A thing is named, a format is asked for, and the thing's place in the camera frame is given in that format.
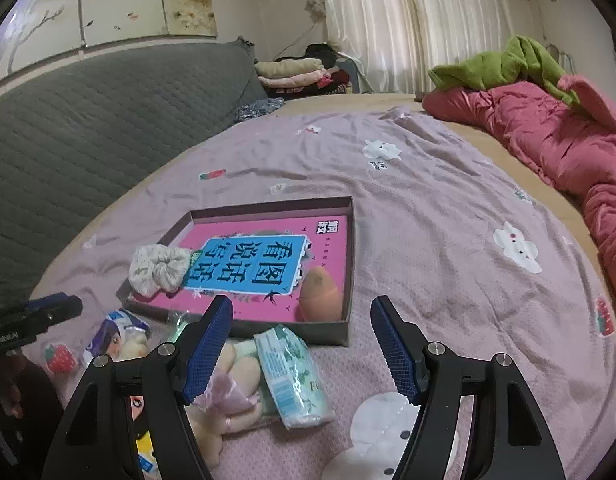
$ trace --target cable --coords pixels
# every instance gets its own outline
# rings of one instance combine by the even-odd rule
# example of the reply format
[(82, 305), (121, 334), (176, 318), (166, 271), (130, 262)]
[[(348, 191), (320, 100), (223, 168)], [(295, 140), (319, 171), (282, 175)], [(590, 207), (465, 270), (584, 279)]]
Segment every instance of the cable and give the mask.
[(290, 47), (295, 46), (297, 43), (299, 43), (303, 38), (306, 37), (307, 34), (309, 34), (310, 32), (312, 32), (312, 30), (317, 26), (317, 23), (321, 23), (322, 20), (324, 19), (324, 16), (320, 17), (316, 22), (314, 22), (310, 27), (308, 27), (308, 29), (296, 40), (293, 41), (293, 43), (291, 43), (290, 45), (288, 45), (284, 50), (282, 50), (281, 52), (279, 52), (276, 56), (273, 56), (272, 59), (275, 60), (277, 59), (279, 56), (281, 56), (285, 51), (287, 51)]

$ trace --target pink comforter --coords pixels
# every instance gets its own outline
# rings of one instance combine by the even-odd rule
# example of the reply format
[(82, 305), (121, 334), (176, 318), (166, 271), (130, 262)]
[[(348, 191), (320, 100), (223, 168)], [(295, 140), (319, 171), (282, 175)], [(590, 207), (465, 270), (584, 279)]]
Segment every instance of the pink comforter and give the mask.
[(558, 86), (575, 90), (590, 117), (527, 81), (434, 91), (423, 107), (485, 128), (546, 184), (574, 195), (616, 291), (616, 105), (582, 76), (563, 76)]

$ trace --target blue gripper pad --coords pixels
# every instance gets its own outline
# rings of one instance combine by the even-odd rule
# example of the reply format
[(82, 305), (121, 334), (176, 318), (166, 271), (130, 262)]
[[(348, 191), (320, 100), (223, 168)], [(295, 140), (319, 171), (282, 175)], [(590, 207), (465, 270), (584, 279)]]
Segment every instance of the blue gripper pad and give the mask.
[(405, 346), (395, 327), (390, 322), (386, 310), (378, 299), (373, 300), (370, 306), (370, 322), (374, 335), (390, 368), (390, 374), (397, 391), (414, 402), (420, 394), (415, 382), (414, 364), (406, 352)]
[[(213, 314), (211, 310), (215, 301), (219, 301), (220, 304)], [(188, 361), (186, 385), (182, 390), (187, 404), (206, 390), (210, 375), (213, 373), (214, 366), (230, 332), (232, 303), (225, 296), (216, 296), (213, 303), (208, 307), (201, 322), (205, 321), (208, 314), (211, 314), (212, 318)]]

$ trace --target bed sheet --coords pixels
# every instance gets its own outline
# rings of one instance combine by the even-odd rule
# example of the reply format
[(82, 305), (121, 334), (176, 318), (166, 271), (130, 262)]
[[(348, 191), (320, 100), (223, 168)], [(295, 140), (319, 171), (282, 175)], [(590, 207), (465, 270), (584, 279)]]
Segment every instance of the bed sheet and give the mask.
[[(341, 113), (349, 97), (351, 107), (364, 111)], [(38, 296), (78, 294), (84, 314), (50, 330), (26, 354), (38, 361), (44, 344), (67, 334), (85, 345), (105, 313), (118, 307), (115, 291), (134, 248), (159, 239), (188, 210), (350, 194), (358, 247), (352, 343), (314, 351), (338, 417), (318, 430), (287, 433), (273, 426), (228, 440), (215, 477), (317, 479), (351, 448), (357, 408), (394, 390), (369, 316), (372, 298), (388, 294), (406, 320), (458, 354), (511, 354), (544, 410), (568, 477), (585, 478), (616, 435), (616, 331), (598, 323), (600, 298), (608, 294), (581, 248), (585, 237), (575, 235), (568, 203), (543, 184), (545, 190), (531, 187), (532, 180), (522, 186), (515, 176), (521, 165), (499, 169), (514, 159), (504, 152), (510, 160), (502, 156), (495, 164), (480, 146), (487, 139), (472, 128), (463, 134), (474, 136), (481, 151), (406, 107), (368, 111), (412, 108), (411, 96), (312, 101), (286, 105), (188, 150), (93, 222), (35, 289)], [(322, 128), (318, 134), (304, 131), (312, 124)], [(364, 149), (376, 140), (394, 144), (387, 146), (391, 155), (367, 158)], [(218, 168), (226, 174), (198, 179)], [(283, 193), (274, 194), (281, 182)], [(554, 193), (548, 200), (546, 190)], [(522, 256), (511, 251), (513, 238), (522, 243)], [(431, 254), (438, 257), (431, 261)], [(469, 415), (464, 406), (460, 457)], [(459, 473), (456, 460), (448, 478)]]

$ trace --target quilted headboard cover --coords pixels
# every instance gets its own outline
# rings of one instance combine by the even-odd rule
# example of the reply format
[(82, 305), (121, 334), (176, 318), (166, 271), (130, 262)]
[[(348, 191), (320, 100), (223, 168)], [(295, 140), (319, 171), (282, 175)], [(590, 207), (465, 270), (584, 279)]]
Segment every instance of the quilted headboard cover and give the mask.
[(242, 40), (102, 54), (3, 95), (0, 305), (27, 300), (99, 212), (265, 97)]

